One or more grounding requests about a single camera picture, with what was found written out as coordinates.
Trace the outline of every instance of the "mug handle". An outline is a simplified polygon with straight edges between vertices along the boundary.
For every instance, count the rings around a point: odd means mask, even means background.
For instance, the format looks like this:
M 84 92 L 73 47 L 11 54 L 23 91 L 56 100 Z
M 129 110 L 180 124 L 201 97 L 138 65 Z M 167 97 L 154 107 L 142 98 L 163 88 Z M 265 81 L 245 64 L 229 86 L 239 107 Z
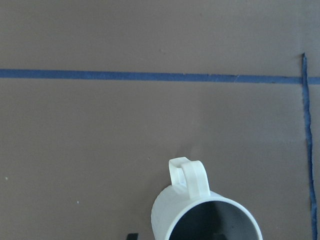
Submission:
M 190 161 L 186 157 L 169 160 L 169 172 L 172 186 L 185 185 L 189 198 L 210 196 L 208 177 L 200 161 Z

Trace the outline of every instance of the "mug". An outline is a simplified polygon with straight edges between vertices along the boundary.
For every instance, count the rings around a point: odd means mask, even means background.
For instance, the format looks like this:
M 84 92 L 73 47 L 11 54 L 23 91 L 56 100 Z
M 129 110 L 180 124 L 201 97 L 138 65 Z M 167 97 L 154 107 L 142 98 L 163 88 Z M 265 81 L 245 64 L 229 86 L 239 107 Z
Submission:
M 262 240 L 251 213 L 209 189 L 200 161 L 169 160 L 171 185 L 154 201 L 151 225 L 155 240 Z

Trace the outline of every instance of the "white mug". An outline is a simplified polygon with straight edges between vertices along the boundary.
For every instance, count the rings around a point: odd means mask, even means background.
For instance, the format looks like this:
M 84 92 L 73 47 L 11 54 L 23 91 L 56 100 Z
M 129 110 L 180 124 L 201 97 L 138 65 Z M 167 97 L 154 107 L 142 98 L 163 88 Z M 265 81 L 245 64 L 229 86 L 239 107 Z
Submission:
M 155 240 L 262 240 L 251 213 L 209 189 L 200 161 L 169 161 L 170 186 L 154 201 L 151 225 Z

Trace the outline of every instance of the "blue painter's tape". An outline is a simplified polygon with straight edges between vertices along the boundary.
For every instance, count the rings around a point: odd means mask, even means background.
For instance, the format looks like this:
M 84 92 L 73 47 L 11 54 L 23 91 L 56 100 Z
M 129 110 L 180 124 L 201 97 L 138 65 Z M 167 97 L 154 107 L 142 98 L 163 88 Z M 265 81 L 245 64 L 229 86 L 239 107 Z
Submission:
M 301 84 L 300 77 L 116 71 L 0 69 L 0 78 Z
M 313 140 L 311 133 L 311 114 L 310 114 L 310 98 L 308 86 L 308 72 L 307 72 L 307 57 L 303 54 L 302 57 L 302 94 L 303 94 L 303 109 L 304 109 L 304 123 L 305 135 L 307 143 L 307 157 L 308 157 L 308 170 L 309 170 L 309 192 L 311 201 L 311 227 L 312 239 L 317 240 L 317 199 L 314 186 L 314 172 L 313 172 Z

